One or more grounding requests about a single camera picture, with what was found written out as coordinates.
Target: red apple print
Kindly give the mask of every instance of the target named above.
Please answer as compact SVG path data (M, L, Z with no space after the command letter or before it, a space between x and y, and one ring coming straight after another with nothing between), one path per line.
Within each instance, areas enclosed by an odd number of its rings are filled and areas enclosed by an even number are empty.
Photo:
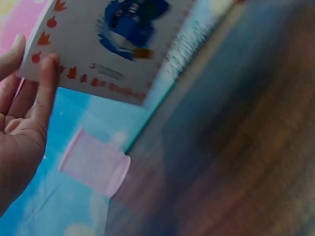
M81 76L80 82L81 83L86 83L88 81L88 76L87 74L84 74Z
M57 26L57 21L55 20L55 17L53 17L53 18L51 18L51 19L49 19L49 20L47 21L47 26L48 26L49 28L54 28L54 27Z
M59 66L59 75L61 75L65 70L65 67L64 66Z
M75 80L75 77L77 76L77 67L73 67L69 69L69 74L67 74L67 77L69 79Z
M94 78L91 82L92 87L97 87L98 86L98 78Z
M31 60L33 63L37 64L40 62L40 54L41 54L41 52L39 52L38 54L32 55Z
M102 82L100 82L100 84L99 84L99 86L101 86L101 87L105 87L106 86L106 81L102 81Z

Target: pink fabric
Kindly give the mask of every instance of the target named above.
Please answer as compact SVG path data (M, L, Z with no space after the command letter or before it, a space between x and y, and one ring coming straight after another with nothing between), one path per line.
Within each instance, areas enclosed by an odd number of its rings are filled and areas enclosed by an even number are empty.
M47 0L42 3L35 3L34 0L22 0L18 6L14 7L3 22L0 48L4 50L11 48L15 36L19 33L23 33L29 38L46 3Z

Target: wooden table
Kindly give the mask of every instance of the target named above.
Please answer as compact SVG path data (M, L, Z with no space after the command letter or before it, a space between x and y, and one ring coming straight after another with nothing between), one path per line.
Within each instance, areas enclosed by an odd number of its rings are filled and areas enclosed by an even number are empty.
M130 153L107 236L315 235L315 5L292 2L238 6L207 42Z

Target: book cover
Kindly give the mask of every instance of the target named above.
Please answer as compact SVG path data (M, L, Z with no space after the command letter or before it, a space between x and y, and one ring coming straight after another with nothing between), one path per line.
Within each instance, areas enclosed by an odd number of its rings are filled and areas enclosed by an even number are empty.
M34 28L19 76L61 57L60 86L141 105L193 0L54 0Z

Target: cartoon illustration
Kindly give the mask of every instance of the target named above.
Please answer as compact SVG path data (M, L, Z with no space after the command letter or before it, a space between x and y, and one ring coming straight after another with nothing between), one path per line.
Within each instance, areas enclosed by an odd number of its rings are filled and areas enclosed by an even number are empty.
M169 9L165 0L113 0L97 21L99 42L112 53L134 60L134 51L148 48L154 37L153 21Z

